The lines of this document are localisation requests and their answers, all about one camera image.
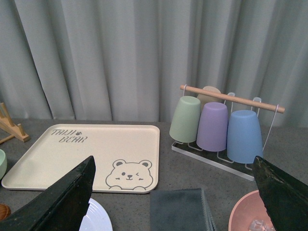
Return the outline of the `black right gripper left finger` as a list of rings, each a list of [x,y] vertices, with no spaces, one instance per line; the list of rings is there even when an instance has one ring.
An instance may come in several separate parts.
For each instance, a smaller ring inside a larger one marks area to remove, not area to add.
[[[2,231],[78,231],[96,172],[91,155],[28,204],[1,221]]]

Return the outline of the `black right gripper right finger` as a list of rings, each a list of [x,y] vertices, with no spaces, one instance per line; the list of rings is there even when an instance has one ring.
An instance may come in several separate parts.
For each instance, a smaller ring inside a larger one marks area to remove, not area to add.
[[[277,231],[308,229],[308,186],[261,156],[253,174],[266,212]]]

